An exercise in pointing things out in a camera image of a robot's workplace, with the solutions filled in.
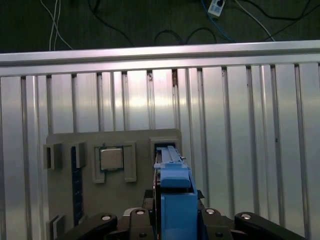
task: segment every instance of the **metal bolt head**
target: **metal bolt head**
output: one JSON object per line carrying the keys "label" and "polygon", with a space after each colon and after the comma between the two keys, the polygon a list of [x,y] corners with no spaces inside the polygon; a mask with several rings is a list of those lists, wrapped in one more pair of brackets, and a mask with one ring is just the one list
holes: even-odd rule
{"label": "metal bolt head", "polygon": [[207,210],[205,210],[207,214],[214,214],[215,213],[215,210],[209,208]]}
{"label": "metal bolt head", "polygon": [[248,214],[242,214],[241,217],[242,217],[243,219],[245,219],[245,220],[251,219],[251,216],[248,215]]}
{"label": "metal bolt head", "polygon": [[110,216],[103,216],[103,217],[102,217],[102,220],[103,220],[103,221],[108,221],[108,220],[110,220],[110,219],[111,219]]}

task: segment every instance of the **corrugated metal wall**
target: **corrugated metal wall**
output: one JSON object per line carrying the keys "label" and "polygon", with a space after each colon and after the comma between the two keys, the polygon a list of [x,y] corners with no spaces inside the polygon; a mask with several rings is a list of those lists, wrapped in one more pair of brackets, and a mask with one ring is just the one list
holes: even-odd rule
{"label": "corrugated metal wall", "polygon": [[318,63],[12,76],[0,86],[1,239],[44,239],[48,134],[168,128],[181,130],[207,205],[320,238]]}

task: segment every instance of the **gray slot bracket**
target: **gray slot bracket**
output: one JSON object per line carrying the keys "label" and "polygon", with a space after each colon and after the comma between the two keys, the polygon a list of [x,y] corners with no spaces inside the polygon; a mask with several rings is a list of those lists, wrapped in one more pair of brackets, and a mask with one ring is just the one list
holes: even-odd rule
{"label": "gray slot bracket", "polygon": [[62,161],[62,144],[44,144],[43,160],[45,169],[57,170],[63,166]]}
{"label": "gray slot bracket", "polygon": [[86,143],[74,142],[70,144],[71,147],[75,147],[76,168],[83,168],[86,165]]}
{"label": "gray slot bracket", "polygon": [[150,137],[150,156],[151,156],[151,163],[152,166],[155,164],[155,149],[156,145],[166,145],[166,144],[174,144],[175,148],[178,149],[179,153],[182,153],[182,149],[180,146],[180,141],[178,138],[172,137]]}

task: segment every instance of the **black cable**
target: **black cable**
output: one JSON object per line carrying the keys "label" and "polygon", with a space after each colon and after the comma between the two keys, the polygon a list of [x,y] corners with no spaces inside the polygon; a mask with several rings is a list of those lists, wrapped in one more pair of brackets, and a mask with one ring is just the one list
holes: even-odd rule
{"label": "black cable", "polygon": [[120,33],[122,36],[125,37],[125,39],[127,39],[127,41],[130,43],[130,45],[132,47],[134,47],[135,45],[133,44],[133,42],[130,40],[130,38],[123,32],[121,31],[120,29],[114,27],[114,26],[111,26],[110,24],[106,23],[101,17],[99,17],[95,12],[94,10],[92,9],[91,5],[90,5],[90,0],[87,0],[88,2],[88,6],[89,6],[89,9],[90,11],[93,13],[93,15],[96,17],[96,19],[98,19],[103,25],[105,25],[106,27],[108,28],[111,28],[112,30],[115,30],[116,32]]}
{"label": "black cable", "polygon": [[258,4],[250,1],[250,0],[240,0],[242,2],[246,2],[249,3],[251,5],[253,5],[254,7],[256,7],[260,12],[263,13],[263,15],[265,15],[267,18],[269,19],[277,19],[277,20],[288,20],[288,21],[296,21],[299,20],[303,17],[304,13],[306,12],[311,0],[308,0],[307,3],[305,4],[303,11],[301,12],[299,17],[282,17],[282,16],[271,16],[268,13],[266,13]]}
{"label": "black cable", "polygon": [[302,17],[300,17],[299,19],[295,20],[294,22],[290,23],[289,25],[285,26],[284,28],[280,29],[279,31],[273,33],[271,36],[268,36],[267,38],[263,39],[262,41],[266,41],[268,40],[270,37],[273,37],[279,33],[281,33],[282,31],[286,30],[287,28],[291,27],[293,24],[299,22],[301,19],[303,19],[304,17],[308,16],[309,14],[311,14],[314,10],[316,10],[318,7],[320,7],[320,4],[318,4],[317,6],[315,6],[314,8],[312,8],[310,11],[308,11],[307,13],[305,13]]}
{"label": "black cable", "polygon": [[97,12],[97,10],[98,10],[98,8],[100,6],[100,2],[101,2],[101,0],[96,0],[96,2],[95,2],[94,8],[93,8],[93,11],[95,13]]}
{"label": "black cable", "polygon": [[171,34],[171,35],[173,35],[179,41],[179,45],[182,45],[184,43],[184,41],[182,40],[182,38],[179,36],[178,33],[176,33],[175,31],[166,29],[166,30],[163,30],[163,31],[159,32],[157,35],[155,35],[155,37],[153,39],[154,44],[156,44],[157,39],[161,34]]}
{"label": "black cable", "polygon": [[218,42],[216,35],[214,34],[214,32],[213,32],[211,29],[209,29],[209,28],[207,28],[207,27],[199,27],[199,28],[197,28],[196,30],[194,30],[192,33],[190,33],[190,35],[186,38],[185,44],[188,44],[188,42],[190,41],[191,37],[192,37],[195,33],[199,32],[199,31],[201,31],[201,30],[205,30],[205,31],[208,31],[209,33],[211,33],[212,36],[213,36],[213,38],[214,38],[214,42],[215,42],[215,43]]}

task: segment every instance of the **gray 3d-printed holder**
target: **gray 3d-printed holder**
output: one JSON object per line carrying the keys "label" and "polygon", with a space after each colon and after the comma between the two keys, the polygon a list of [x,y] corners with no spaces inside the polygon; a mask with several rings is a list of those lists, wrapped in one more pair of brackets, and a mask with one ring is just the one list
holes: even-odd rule
{"label": "gray 3d-printed holder", "polygon": [[[73,228],[75,219],[81,223],[100,212],[112,212],[120,217],[126,209],[140,207],[145,190],[153,185],[155,149],[165,145],[174,145],[182,152],[180,131],[160,129],[49,135],[43,146],[51,219],[47,223],[48,239]],[[101,165],[101,151],[107,149],[121,150],[122,159],[120,152],[106,154]],[[75,201],[77,183],[73,181],[75,171],[81,173],[79,195],[82,200],[78,202]],[[74,211],[75,204],[82,205],[78,212]]]}

